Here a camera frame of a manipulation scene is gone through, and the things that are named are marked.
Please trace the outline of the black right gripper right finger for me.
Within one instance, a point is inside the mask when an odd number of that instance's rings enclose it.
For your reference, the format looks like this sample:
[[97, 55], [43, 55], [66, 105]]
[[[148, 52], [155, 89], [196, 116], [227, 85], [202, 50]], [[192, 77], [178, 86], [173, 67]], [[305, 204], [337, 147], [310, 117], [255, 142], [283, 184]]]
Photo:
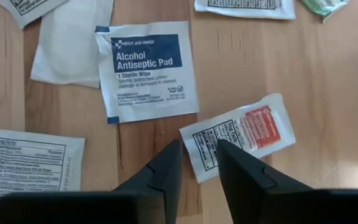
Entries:
[[312, 189], [227, 140], [218, 141], [216, 159], [233, 224], [268, 224], [272, 219], [264, 209], [273, 194]]

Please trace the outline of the green packet corner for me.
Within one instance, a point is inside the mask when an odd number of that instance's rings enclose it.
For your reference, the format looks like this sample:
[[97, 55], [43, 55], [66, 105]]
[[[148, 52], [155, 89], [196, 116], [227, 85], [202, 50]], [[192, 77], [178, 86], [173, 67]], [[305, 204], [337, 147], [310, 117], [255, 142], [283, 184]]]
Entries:
[[348, 4], [350, 0], [300, 0], [311, 12], [325, 23], [332, 15]]

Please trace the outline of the plain white packet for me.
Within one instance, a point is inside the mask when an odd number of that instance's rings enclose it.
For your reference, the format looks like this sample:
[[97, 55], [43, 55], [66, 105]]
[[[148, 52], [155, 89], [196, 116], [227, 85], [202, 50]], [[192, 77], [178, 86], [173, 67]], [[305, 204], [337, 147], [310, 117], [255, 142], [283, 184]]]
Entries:
[[109, 26], [114, 0], [68, 0], [42, 18], [30, 78], [99, 87], [97, 26]]

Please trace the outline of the alcohol antiseptic pad packet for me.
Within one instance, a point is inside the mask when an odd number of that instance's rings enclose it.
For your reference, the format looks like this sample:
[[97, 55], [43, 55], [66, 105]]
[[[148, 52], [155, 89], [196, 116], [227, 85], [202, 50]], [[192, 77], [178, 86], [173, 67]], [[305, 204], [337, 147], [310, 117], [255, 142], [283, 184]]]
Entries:
[[98, 26], [95, 37], [109, 124], [199, 112], [187, 21]]

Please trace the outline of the white drug facts packet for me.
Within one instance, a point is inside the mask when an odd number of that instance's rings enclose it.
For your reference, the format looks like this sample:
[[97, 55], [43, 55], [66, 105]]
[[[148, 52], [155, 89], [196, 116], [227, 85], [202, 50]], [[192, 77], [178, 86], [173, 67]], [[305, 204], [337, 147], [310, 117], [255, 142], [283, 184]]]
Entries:
[[0, 129], [0, 196], [79, 191], [85, 139]]
[[257, 19], [296, 19], [294, 0], [195, 0], [195, 11]]
[[11, 13], [19, 28], [23, 29], [26, 25], [46, 15], [67, 1], [68, 0], [0, 0], [0, 5]]

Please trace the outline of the red antibiotic ointment packet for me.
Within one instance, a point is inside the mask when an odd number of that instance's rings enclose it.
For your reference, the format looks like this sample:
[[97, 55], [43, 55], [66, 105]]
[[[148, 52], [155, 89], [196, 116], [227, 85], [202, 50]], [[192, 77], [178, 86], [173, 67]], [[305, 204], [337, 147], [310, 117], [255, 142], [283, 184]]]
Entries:
[[283, 96], [260, 101], [180, 129], [197, 182], [218, 176], [218, 140], [225, 139], [256, 158], [296, 143]]

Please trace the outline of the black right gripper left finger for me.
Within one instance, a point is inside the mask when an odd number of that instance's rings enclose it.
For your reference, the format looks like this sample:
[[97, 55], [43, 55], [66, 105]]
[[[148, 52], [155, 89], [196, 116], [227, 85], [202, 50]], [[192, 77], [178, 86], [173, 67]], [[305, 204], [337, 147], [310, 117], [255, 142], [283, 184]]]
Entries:
[[173, 140], [112, 192], [116, 224], [176, 224], [183, 151]]

